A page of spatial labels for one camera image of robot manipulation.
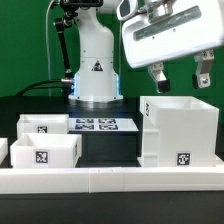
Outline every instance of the metal joint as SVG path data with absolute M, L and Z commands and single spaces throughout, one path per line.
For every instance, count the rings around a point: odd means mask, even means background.
M 163 63 L 155 63 L 148 67 L 148 73 L 156 84 L 158 93 L 170 91 L 170 80 L 163 73 Z
M 198 63 L 196 70 L 196 84 L 198 88 L 205 88 L 211 85 L 209 72 L 212 69 L 214 62 L 213 50 L 203 51 L 195 55 L 195 62 Z
M 170 0 L 151 0 L 147 7 L 149 22 L 163 19 L 173 13 L 172 1 Z

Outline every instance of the warning label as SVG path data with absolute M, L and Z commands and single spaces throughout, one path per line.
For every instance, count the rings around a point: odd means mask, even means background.
M 96 64 L 92 68 L 92 71 L 95 71 L 95 72 L 102 72 L 103 71 L 102 66 L 101 66 L 99 61 L 96 62 Z

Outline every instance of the qr-like tag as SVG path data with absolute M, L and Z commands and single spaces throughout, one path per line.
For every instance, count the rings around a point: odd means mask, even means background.
M 94 120 L 92 118 L 78 118 L 76 119 L 76 123 L 78 124 L 93 124 Z
M 116 120 L 115 119 L 108 119 L 108 118 L 101 118 L 98 120 L 100 124 L 116 124 Z
M 37 127 L 37 132 L 38 133 L 47 133 L 47 126 Z
M 145 114 L 146 114 L 146 116 L 149 117 L 149 104 L 148 103 L 146 103 L 146 105 L 145 105 Z
M 118 130 L 118 126 L 114 124 L 100 125 L 100 130 Z
M 48 164 L 49 155 L 48 152 L 36 151 L 36 163 Z
M 93 124 L 76 124 L 76 130 L 94 130 Z
M 190 166 L 191 153 L 177 153 L 177 166 Z

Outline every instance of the open white box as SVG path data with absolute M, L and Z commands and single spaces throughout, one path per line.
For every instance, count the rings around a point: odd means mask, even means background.
M 17 122 L 17 138 L 23 133 L 68 133 L 68 114 L 22 114 Z
M 10 155 L 13 168 L 72 168 L 81 156 L 81 135 L 26 133 Z
M 141 97 L 143 167 L 215 166 L 219 110 L 193 97 Z
M 0 164 L 8 154 L 8 141 L 6 138 L 0 138 Z

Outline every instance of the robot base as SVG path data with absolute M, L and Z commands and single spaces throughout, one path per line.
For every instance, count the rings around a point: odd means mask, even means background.
M 69 97 L 68 102 L 70 105 L 75 105 L 79 107 L 84 108 L 99 108 L 99 109 L 106 109 L 111 107 L 116 107 L 123 104 L 123 98 L 119 98 L 116 100 L 111 101 L 84 101 L 84 100 L 78 100 Z

